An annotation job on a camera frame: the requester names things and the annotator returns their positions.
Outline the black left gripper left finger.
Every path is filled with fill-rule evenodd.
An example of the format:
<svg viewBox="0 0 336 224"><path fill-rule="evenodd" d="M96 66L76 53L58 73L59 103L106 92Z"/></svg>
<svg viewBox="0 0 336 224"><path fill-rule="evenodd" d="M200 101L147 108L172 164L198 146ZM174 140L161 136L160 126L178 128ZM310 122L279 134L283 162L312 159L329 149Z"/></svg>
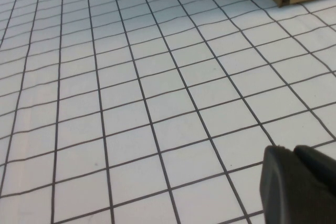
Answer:
<svg viewBox="0 0 336 224"><path fill-rule="evenodd" d="M259 190L266 223L335 223L335 196L293 150L265 148Z"/></svg>

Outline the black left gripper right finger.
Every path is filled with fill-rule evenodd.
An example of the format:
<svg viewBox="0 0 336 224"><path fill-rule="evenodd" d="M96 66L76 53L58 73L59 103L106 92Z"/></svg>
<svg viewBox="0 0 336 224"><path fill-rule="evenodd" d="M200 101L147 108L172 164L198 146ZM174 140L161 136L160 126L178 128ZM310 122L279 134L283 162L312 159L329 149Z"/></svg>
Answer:
<svg viewBox="0 0 336 224"><path fill-rule="evenodd" d="M293 151L315 178L335 196L335 160L306 145L298 145Z"/></svg>

